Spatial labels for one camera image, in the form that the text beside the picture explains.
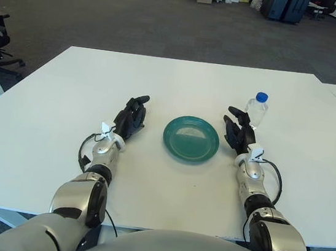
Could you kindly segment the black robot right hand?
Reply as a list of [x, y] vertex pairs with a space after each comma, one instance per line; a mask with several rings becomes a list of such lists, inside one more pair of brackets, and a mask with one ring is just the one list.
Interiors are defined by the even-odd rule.
[[229, 116], [224, 115], [225, 140], [236, 151], [237, 155], [248, 153], [248, 145], [256, 142], [256, 135], [251, 127], [249, 114], [232, 106], [228, 107], [228, 110], [237, 118], [238, 123], [232, 121]]

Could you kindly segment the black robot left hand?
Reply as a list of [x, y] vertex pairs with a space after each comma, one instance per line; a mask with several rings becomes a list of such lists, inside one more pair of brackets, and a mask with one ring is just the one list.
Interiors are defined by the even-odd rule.
[[144, 127], [146, 116], [146, 102], [150, 101], [150, 96], [139, 96], [131, 98], [126, 103], [125, 108], [121, 110], [114, 119], [115, 134], [118, 134], [124, 141], [132, 137]]

